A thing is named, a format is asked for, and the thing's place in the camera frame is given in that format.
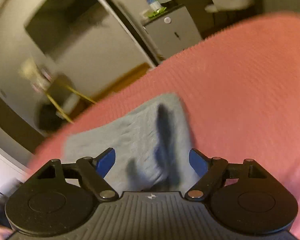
white wall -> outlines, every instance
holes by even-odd
[[[34,57],[39,65],[47,65],[53,73],[65,73],[76,88],[87,95],[98,92],[146,61],[110,16],[104,19],[102,25],[85,33],[58,62],[48,60],[24,29],[24,25],[44,1],[8,0],[0,14],[0,91],[7,95],[3,100],[32,126],[35,126],[35,107],[41,96],[32,90],[28,81],[18,75],[19,66],[28,57]],[[119,1],[135,17],[147,8],[144,0]]]
[[[33,156],[31,152],[22,147],[14,139],[12,139],[4,130],[0,128],[0,149],[11,156],[21,165],[26,166]]]
[[[15,179],[24,182],[28,169],[0,149],[0,192],[5,193]]]

